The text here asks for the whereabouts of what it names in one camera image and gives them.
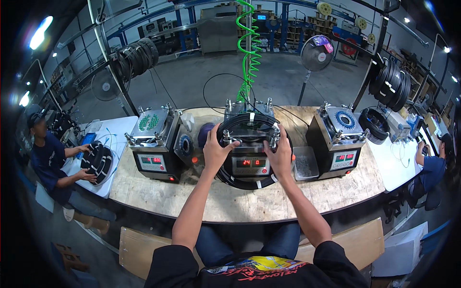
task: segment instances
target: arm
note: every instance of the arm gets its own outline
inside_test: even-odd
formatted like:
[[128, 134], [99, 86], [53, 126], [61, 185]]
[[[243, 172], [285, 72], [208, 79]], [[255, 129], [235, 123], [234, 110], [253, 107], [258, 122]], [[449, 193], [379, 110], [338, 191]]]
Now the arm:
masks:
[[423, 155], [424, 142], [421, 141], [418, 143], [418, 151], [416, 152], [416, 163], [421, 166], [424, 166], [424, 155]]
[[64, 188], [64, 187], [74, 184], [78, 180], [86, 180], [89, 182], [95, 182], [97, 179], [97, 176], [95, 174], [87, 174], [86, 173], [87, 170], [88, 169], [81, 169], [79, 172], [75, 173], [72, 176], [60, 178], [56, 182], [55, 186], [57, 188]]
[[73, 147], [73, 148], [64, 148], [64, 154], [66, 158], [74, 157], [80, 152], [89, 152], [89, 144]]
[[222, 148], [216, 137], [219, 125], [220, 123], [208, 132], [207, 142], [203, 148], [205, 169], [179, 213], [171, 233], [172, 245], [186, 246], [191, 251], [194, 249], [195, 243], [197, 243], [211, 182], [224, 163], [227, 154], [240, 145], [240, 142], [236, 141]]
[[280, 140], [277, 152], [273, 153], [269, 148], [269, 143], [264, 141], [264, 152], [267, 154], [278, 180], [282, 184], [288, 198], [296, 212], [299, 225], [302, 231], [312, 243], [317, 247], [320, 243], [331, 241], [331, 229], [325, 219], [315, 209], [312, 203], [304, 196], [291, 177], [291, 148], [285, 128], [279, 124]]

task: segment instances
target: pole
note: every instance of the pole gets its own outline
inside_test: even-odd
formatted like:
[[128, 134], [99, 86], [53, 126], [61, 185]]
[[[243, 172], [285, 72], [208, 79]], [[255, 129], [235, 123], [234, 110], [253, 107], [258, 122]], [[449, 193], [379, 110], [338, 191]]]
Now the pole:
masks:
[[[251, 5], [252, 0], [247, 0], [247, 3]], [[246, 6], [246, 12], [249, 12], [251, 10], [250, 6]], [[253, 24], [253, 14], [249, 13], [246, 16], [246, 27], [248, 29], [251, 29], [251, 26]], [[246, 50], [251, 51], [251, 36], [247, 36], [245, 38], [245, 43], [246, 43]], [[250, 64], [251, 64], [251, 54], [248, 54], [247, 60], [245, 61], [245, 73], [247, 73], [248, 80], [250, 80], [250, 75], [248, 71], [250, 70]], [[245, 97], [248, 102], [250, 102], [250, 87], [249, 83], [246, 83], [246, 91], [245, 91]]]
[[[88, 10], [89, 10], [89, 15], [91, 17], [91, 23], [94, 24], [95, 23], [95, 18], [93, 17], [93, 8], [91, 7], [91, 1], [90, 0], [87, 0], [88, 2]], [[97, 30], [96, 27], [93, 28], [93, 30], [95, 31], [95, 34], [96, 34], [96, 39], [98, 40], [98, 44], [99, 44], [99, 48], [101, 49], [101, 52], [102, 52], [102, 56], [104, 56], [104, 60], [107, 62], [108, 61], [108, 58], [107, 58], [107, 54], [106, 54], [106, 51], [102, 45], [102, 42], [101, 42], [101, 38], [100, 38], [100, 35], [99, 35], [99, 32]], [[127, 95], [124, 93], [123, 89], [121, 88], [120, 86], [120, 83], [118, 81], [118, 77], [117, 75], [115, 75], [114, 71], [112, 70], [112, 67], [109, 65], [109, 71], [111, 72], [112, 74], [112, 77], [114, 78], [114, 81], [115, 83], [117, 84], [118, 88], [120, 89], [120, 92], [121, 94], [123, 95], [123, 98], [125, 98], [125, 101], [128, 103], [128, 105], [130, 106], [131, 110], [133, 111], [133, 113], [139, 117], [139, 113], [138, 113], [138, 110], [135, 108], [135, 106], [133, 105], [133, 102], [131, 102], [131, 100], [128, 101], [129, 97], [127, 97]]]

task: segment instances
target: white table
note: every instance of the white table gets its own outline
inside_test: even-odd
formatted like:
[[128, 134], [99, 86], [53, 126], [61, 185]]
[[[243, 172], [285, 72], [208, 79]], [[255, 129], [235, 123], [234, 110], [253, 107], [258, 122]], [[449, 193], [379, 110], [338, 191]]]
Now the white table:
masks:
[[[115, 151], [115, 154], [112, 157], [112, 167], [109, 171], [109, 179], [107, 179], [104, 183], [99, 186], [93, 186], [88, 181], [78, 180], [76, 183], [81, 187], [93, 192], [94, 194], [102, 197], [102, 198], [109, 198], [109, 192], [111, 191], [112, 182], [114, 178], [114, 171], [117, 168], [118, 161], [122, 157], [123, 151], [125, 150], [126, 146], [126, 138], [124, 136], [125, 132], [128, 134], [131, 133], [133, 127], [136, 125], [138, 121], [137, 116], [130, 116], [130, 117], [123, 117], [117, 119], [109, 119], [103, 120], [102, 126], [96, 133], [95, 140], [101, 141], [103, 144], [105, 143], [106, 146], [109, 146], [111, 150]], [[108, 128], [112, 134], [117, 135], [110, 135], [110, 133], [106, 130]], [[82, 161], [80, 159], [73, 158], [71, 161], [68, 161], [64, 166], [61, 168], [67, 175], [74, 175], [75, 173], [80, 171], [80, 163]]]
[[384, 187], [388, 192], [403, 185], [421, 172], [422, 166], [416, 163], [415, 156], [418, 151], [418, 143], [415, 139], [409, 143], [400, 141], [392, 143], [387, 137], [381, 145], [376, 145], [368, 139], [367, 142], [383, 178]]

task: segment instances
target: cable spool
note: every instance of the cable spool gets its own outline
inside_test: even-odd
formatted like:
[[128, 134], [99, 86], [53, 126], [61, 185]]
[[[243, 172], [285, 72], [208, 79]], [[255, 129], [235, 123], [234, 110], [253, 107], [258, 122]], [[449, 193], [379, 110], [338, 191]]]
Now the cable spool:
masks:
[[[348, 39], [346, 39], [346, 41], [351, 42], [354, 45], [357, 45], [357, 41], [355, 41], [355, 39], [348, 38]], [[350, 46], [348, 46], [346, 44], [343, 44], [341, 46], [341, 49], [343, 50], [344, 54], [346, 54], [348, 56], [352, 56], [357, 52], [357, 50], [355, 48], [352, 48], [352, 47], [350, 47]]]
[[317, 4], [317, 11], [320, 12], [320, 14], [325, 15], [325, 16], [330, 16], [331, 15], [331, 5], [328, 3], [324, 2], [319, 2]]
[[149, 38], [129, 44], [118, 50], [117, 71], [124, 82], [143, 74], [147, 69], [157, 65], [159, 52]]
[[361, 30], [365, 30], [366, 29], [366, 20], [363, 19], [363, 18], [357, 17], [355, 19], [355, 25], [357, 27], [359, 27]]
[[373, 33], [370, 33], [370, 34], [368, 35], [368, 43], [374, 44], [375, 41], [376, 41], [376, 36], [375, 36]]
[[[234, 116], [226, 121], [224, 121], [218, 128], [218, 131], [216, 132], [216, 136], [218, 138], [218, 142], [220, 142], [222, 147], [225, 147], [225, 144], [221, 142], [221, 139], [223, 137], [224, 130], [230, 129], [236, 125], [240, 124], [245, 124], [249, 122], [249, 117], [250, 113], [243, 113], [239, 114], [237, 116]], [[262, 115], [262, 114], [254, 114], [254, 123], [261, 123], [268, 125], [269, 127], [276, 127], [276, 119], [272, 117], [268, 117], [267, 115]], [[287, 133], [287, 138], [290, 142], [290, 148], [291, 148], [291, 156], [293, 157], [293, 144], [291, 143], [290, 136]], [[226, 171], [224, 168], [224, 165], [219, 169], [217, 172], [216, 176], [224, 183], [231, 185], [232, 187], [238, 188], [238, 189], [243, 189], [243, 190], [256, 190], [260, 188], [267, 187], [269, 185], [272, 185], [275, 183], [275, 176], [271, 174], [264, 180], [258, 181], [258, 182], [247, 182], [243, 181], [240, 179], [237, 179], [233, 177], [229, 172]]]
[[359, 124], [363, 130], [370, 130], [368, 139], [377, 145], [384, 143], [389, 135], [389, 124], [384, 116], [374, 109], [363, 109], [359, 116]]
[[381, 69], [378, 76], [371, 78], [368, 91], [375, 99], [398, 112], [405, 105], [411, 90], [409, 74], [401, 71], [391, 61]]

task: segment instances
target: control panel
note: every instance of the control panel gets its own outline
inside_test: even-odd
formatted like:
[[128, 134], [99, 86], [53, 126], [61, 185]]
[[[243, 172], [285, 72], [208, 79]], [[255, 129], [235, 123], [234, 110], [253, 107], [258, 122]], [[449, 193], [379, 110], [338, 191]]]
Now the control panel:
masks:
[[267, 176], [270, 171], [267, 157], [232, 157], [232, 173], [238, 176]]
[[330, 171], [354, 166], [356, 155], [357, 150], [334, 153]]
[[166, 172], [165, 160], [163, 155], [138, 154], [141, 169], [155, 172]]

